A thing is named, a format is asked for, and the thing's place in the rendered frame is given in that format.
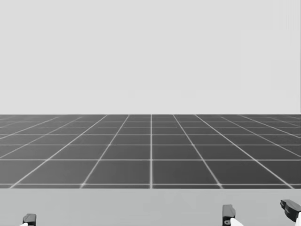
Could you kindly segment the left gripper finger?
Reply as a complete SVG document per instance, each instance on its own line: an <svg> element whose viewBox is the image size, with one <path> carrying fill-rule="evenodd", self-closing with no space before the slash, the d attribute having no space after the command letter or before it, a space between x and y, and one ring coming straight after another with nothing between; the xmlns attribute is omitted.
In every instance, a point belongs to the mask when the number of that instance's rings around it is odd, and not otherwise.
<svg viewBox="0 0 301 226"><path fill-rule="evenodd" d="M33 213L28 213L22 218L22 223L20 226L36 226L37 215Z"/></svg>

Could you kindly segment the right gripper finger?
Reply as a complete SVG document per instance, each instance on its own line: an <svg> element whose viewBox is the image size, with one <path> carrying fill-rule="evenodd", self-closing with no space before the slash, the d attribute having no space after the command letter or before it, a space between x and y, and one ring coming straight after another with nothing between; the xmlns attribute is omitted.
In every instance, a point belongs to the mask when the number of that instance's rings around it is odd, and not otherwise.
<svg viewBox="0 0 301 226"><path fill-rule="evenodd" d="M294 226L301 226L301 205L289 199L281 200L280 205L285 215L295 223Z"/></svg>
<svg viewBox="0 0 301 226"><path fill-rule="evenodd" d="M236 219L236 210L231 204L222 206L222 226L244 226Z"/></svg>

